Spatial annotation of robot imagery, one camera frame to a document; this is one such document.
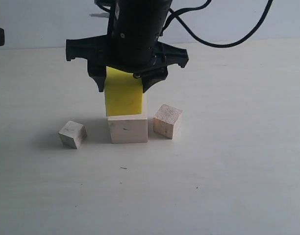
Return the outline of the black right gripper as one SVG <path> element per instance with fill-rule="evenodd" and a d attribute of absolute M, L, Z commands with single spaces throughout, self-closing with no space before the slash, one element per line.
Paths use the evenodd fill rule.
<path fill-rule="evenodd" d="M 87 60 L 87 72 L 104 92 L 106 66 L 141 79 L 143 93 L 166 80 L 167 66 L 184 68 L 187 50 L 159 42 L 170 0 L 97 0 L 109 7 L 107 34 L 66 41 L 66 60 Z"/>

